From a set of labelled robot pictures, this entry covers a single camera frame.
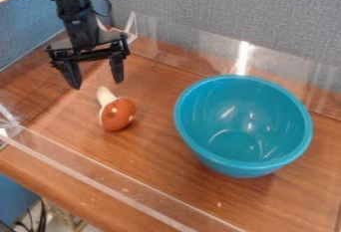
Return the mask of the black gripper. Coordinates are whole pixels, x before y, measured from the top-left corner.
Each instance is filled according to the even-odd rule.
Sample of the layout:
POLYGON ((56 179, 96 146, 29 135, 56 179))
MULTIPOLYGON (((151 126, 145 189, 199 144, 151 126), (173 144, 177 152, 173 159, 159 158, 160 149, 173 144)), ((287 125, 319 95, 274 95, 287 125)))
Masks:
POLYGON ((124 81, 124 59, 129 55, 128 34, 120 30, 98 30, 97 42, 73 47, 69 38, 50 42, 45 47, 49 63, 60 71, 69 86, 77 90, 82 78, 78 63, 109 59, 116 84, 124 81))

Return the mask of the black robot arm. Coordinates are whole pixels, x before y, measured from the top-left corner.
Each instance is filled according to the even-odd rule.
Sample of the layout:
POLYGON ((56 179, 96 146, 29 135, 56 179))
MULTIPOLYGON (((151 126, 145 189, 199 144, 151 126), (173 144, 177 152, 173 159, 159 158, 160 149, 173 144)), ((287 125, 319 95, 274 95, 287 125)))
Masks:
POLYGON ((124 59, 129 55, 128 34, 107 30, 97 19, 90 0, 52 0, 68 37, 46 45, 49 63, 73 89, 81 86, 78 64, 109 60, 115 82, 124 80, 124 59))

